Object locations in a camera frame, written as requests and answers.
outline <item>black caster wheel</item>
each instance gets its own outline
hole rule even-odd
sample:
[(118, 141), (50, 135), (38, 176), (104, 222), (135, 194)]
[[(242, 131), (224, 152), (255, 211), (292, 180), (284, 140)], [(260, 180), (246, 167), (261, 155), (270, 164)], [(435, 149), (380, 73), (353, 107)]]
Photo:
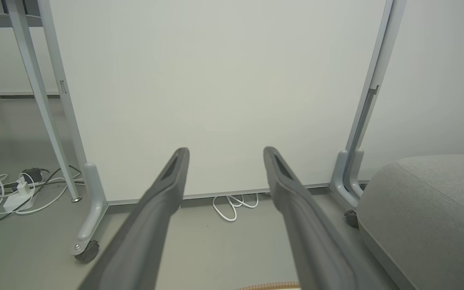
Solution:
[(347, 211), (344, 216), (346, 224), (352, 228), (359, 228), (359, 223), (357, 222), (357, 213), (355, 211)]
[(99, 244), (97, 241), (92, 240), (87, 244), (87, 248), (78, 255), (75, 256), (75, 259), (82, 262), (83, 264), (91, 262), (99, 251)]

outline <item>gray ottoman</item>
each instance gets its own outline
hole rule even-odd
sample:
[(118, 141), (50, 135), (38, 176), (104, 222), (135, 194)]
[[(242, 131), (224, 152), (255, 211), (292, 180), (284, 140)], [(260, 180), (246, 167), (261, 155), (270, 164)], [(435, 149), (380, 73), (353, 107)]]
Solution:
[(464, 155), (381, 169), (357, 207), (361, 235), (402, 290), (464, 290)]

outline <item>white wall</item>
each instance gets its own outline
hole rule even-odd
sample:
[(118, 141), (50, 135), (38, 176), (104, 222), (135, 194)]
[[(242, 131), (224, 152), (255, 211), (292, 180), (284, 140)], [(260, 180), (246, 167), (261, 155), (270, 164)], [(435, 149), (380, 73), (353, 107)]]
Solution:
[(384, 5), (52, 1), (83, 146), (107, 200), (140, 198), (182, 146), (186, 196), (267, 188), (267, 145), (304, 184), (328, 183)]
[(394, 160), (464, 154), (464, 0), (408, 0), (361, 144), (360, 180)]
[[(58, 94), (42, 27), (31, 27), (31, 39), (48, 94)], [(12, 28), (0, 28), (0, 95), (32, 95), (31, 85)]]

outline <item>background white panel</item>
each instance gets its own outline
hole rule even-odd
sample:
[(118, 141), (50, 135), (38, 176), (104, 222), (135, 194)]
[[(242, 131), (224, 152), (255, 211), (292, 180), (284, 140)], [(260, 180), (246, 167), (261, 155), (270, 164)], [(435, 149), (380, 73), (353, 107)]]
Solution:
[[(42, 27), (30, 27), (31, 40), (48, 94), (58, 94)], [(12, 28), (0, 28), (0, 95), (33, 94)]]
[(263, 148), (328, 183), (384, 0), (52, 0), (87, 159), (137, 199), (177, 147), (186, 195), (267, 188)]
[(360, 180), (392, 161), (464, 154), (464, 0), (408, 0), (365, 138)]

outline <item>gray floor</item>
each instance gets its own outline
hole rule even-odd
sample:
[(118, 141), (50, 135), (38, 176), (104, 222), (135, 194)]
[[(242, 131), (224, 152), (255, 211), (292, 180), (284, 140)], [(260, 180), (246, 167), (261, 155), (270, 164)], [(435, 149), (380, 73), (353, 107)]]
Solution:
[[(60, 101), (50, 100), (68, 161), (76, 165), (74, 150)], [(0, 99), (0, 174), (10, 180), (29, 167), (57, 169), (53, 149), (33, 99)], [(37, 198), (41, 206), (62, 185), (50, 185)], [(94, 262), (80, 264), (69, 247), (89, 209), (89, 197), (70, 202), (66, 193), (53, 205), (28, 216), (0, 222), (0, 289), (75, 289)], [(343, 209), (327, 188), (313, 192), (366, 266), (379, 273), (388, 288), (394, 285), (360, 240), (359, 232), (342, 221)], [(235, 289), (254, 284), (297, 281), (282, 216), (267, 197), (255, 209), (240, 207), (236, 222), (217, 215), (211, 199), (186, 200), (171, 218), (160, 265), (157, 289)], [(254, 202), (248, 196), (247, 202)], [(225, 198), (219, 208), (232, 216)], [(133, 205), (109, 209), (97, 233), (101, 249), (109, 243)]]

